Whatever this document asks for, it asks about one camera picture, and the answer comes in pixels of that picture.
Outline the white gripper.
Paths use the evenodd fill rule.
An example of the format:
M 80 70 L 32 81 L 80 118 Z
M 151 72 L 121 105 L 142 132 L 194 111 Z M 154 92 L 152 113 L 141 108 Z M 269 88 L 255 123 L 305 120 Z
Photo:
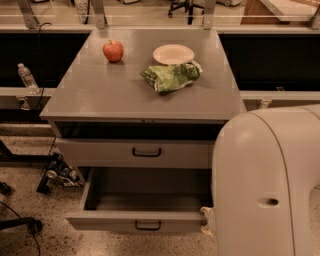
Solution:
M 208 236 L 216 235 L 216 216 L 215 209 L 212 207 L 202 207 L 200 212 L 204 215 L 206 223 L 201 226 L 201 231 Z

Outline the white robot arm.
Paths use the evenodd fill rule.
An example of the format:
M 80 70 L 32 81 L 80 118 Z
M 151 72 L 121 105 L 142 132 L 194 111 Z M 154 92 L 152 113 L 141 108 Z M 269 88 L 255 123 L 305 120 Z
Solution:
M 313 256 L 310 194 L 320 183 L 320 105 L 231 119 L 213 151 L 205 233 L 218 256 Z

